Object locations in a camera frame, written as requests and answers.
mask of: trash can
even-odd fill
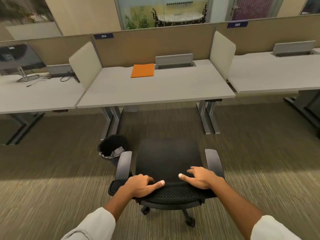
[[[120,155],[128,150],[129,143],[123,135],[111,135],[98,145],[99,155],[117,167]]]

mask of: white shirt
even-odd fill
[[[110,240],[116,226],[113,215],[99,208],[62,240]],[[263,216],[253,227],[250,240],[301,240],[272,216]]]

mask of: hand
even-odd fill
[[[130,177],[123,187],[131,193],[132,197],[141,198],[165,185],[164,180],[152,185],[148,185],[149,182],[154,182],[154,179],[148,175],[139,174]]]
[[[188,177],[179,173],[179,178],[202,190],[210,189],[210,183],[218,177],[214,172],[203,167],[192,166],[190,168],[187,172],[192,173],[194,177]]]

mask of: orange folder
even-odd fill
[[[143,77],[143,76],[154,76],[154,75],[155,75],[154,64],[134,65],[131,73],[131,78]]]

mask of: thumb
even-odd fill
[[[161,188],[163,185],[165,185],[165,181],[161,180],[161,181],[156,182],[155,184],[148,185],[147,188],[148,188],[149,193],[151,193],[151,192]]]
[[[186,175],[184,175],[182,173],[179,173],[178,176],[179,176],[179,179],[181,179],[181,180],[183,180],[183,181],[185,181],[185,182],[187,182],[189,184],[192,184],[192,181],[195,179],[194,177],[188,177],[188,176],[186,176]]]

